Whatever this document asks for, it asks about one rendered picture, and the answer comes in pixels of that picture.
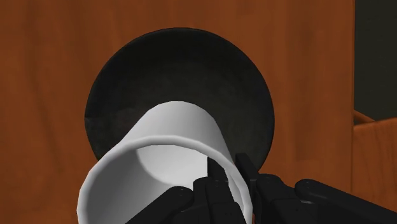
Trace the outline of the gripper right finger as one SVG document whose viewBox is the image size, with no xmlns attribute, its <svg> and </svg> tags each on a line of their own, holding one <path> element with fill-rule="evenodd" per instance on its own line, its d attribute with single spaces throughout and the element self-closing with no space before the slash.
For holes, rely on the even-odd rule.
<svg viewBox="0 0 397 224">
<path fill-rule="evenodd" d="M 294 187 L 260 174 L 245 153 L 235 165 L 249 188 L 254 224 L 397 224 L 397 213 L 313 179 Z"/>
</svg>

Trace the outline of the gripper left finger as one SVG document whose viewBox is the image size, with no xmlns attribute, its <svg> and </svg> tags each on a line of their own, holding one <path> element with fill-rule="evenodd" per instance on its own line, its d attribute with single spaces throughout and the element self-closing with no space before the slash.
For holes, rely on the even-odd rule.
<svg viewBox="0 0 397 224">
<path fill-rule="evenodd" d="M 207 176 L 196 179 L 192 189 L 169 188 L 126 224 L 247 223 L 233 199 L 224 168 L 208 158 Z"/>
</svg>

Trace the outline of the white cup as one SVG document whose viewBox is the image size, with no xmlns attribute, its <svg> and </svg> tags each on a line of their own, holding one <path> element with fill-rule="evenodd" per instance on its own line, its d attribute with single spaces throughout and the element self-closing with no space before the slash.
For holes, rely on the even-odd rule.
<svg viewBox="0 0 397 224">
<path fill-rule="evenodd" d="M 207 174 L 207 159 L 226 172 L 246 223 L 253 206 L 214 118 L 182 101 L 148 110 L 88 172 L 77 204 L 78 224 L 126 224 L 173 186 L 189 189 Z"/>
</svg>

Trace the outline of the wooden chair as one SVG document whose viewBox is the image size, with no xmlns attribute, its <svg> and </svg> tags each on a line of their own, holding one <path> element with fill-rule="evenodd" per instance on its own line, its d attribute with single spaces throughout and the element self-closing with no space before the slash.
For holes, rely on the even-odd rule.
<svg viewBox="0 0 397 224">
<path fill-rule="evenodd" d="M 397 212 L 397 117 L 353 115 L 351 193 Z"/>
</svg>

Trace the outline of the black round plate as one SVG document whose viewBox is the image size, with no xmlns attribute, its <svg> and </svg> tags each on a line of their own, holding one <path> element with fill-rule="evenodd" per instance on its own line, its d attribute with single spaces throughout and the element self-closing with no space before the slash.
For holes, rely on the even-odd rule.
<svg viewBox="0 0 397 224">
<path fill-rule="evenodd" d="M 185 101 L 216 121 L 232 155 L 245 153 L 256 168 L 274 136 L 274 107 L 255 64 L 238 47 L 208 31 L 161 29 L 118 50 L 90 90 L 85 130 L 102 158 L 154 106 Z"/>
</svg>

